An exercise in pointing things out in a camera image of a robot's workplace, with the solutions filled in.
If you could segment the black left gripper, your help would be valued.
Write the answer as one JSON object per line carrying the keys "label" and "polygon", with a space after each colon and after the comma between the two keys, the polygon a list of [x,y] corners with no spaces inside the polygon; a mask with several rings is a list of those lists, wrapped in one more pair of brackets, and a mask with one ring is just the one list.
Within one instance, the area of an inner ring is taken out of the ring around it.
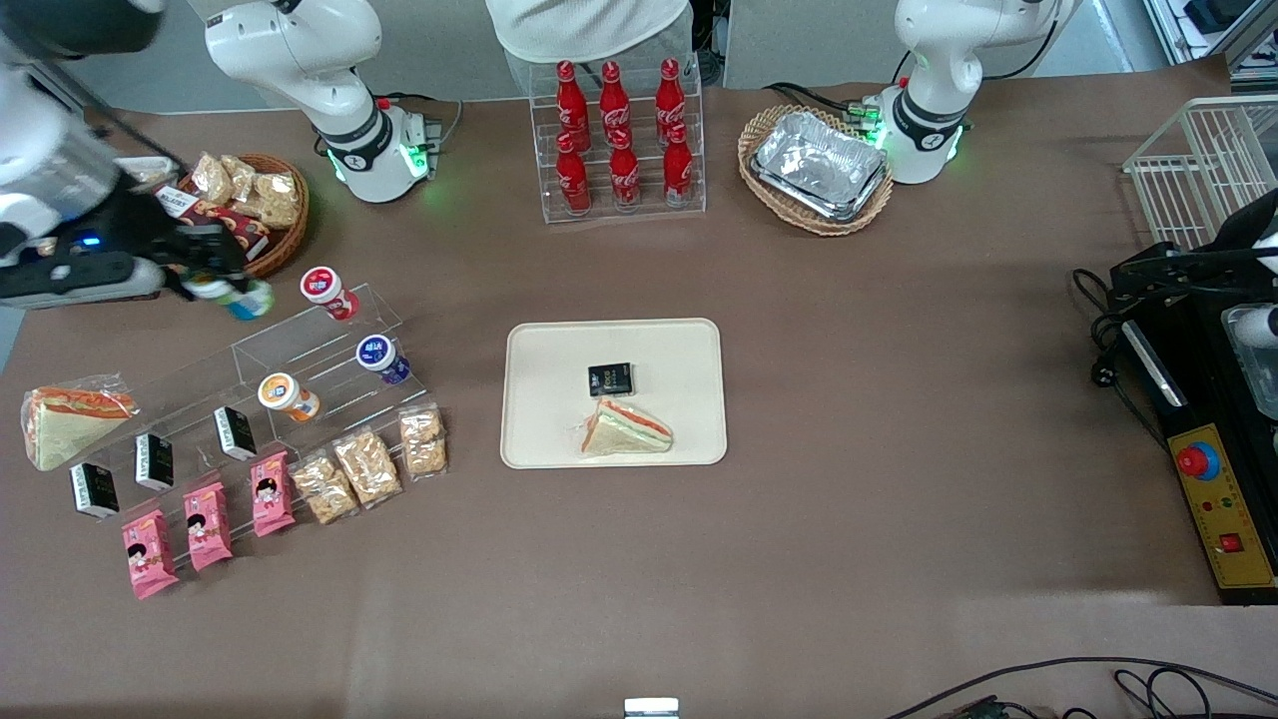
{"label": "black left gripper", "polygon": [[1243,252],[1275,250],[1275,208],[1277,190],[1272,190],[1231,215],[1213,241],[1214,259],[1200,252],[1180,252],[1173,245],[1154,245],[1113,266],[1112,281],[1123,284],[1132,301],[1151,304],[1214,295],[1219,289],[1210,284],[1231,272],[1261,277],[1264,268],[1275,281],[1275,255],[1243,255]]}

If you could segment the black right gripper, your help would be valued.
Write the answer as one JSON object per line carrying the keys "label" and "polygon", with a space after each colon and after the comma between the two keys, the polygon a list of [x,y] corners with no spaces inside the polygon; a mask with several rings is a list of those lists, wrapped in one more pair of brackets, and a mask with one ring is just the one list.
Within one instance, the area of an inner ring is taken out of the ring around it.
{"label": "black right gripper", "polygon": [[219,281],[250,276],[229,229],[187,229],[184,236],[151,193],[112,192],[82,217],[58,225],[52,240],[52,254],[40,261],[45,272],[130,272],[135,261],[151,261],[164,269],[164,290],[184,301],[198,300],[187,286],[190,273]]}

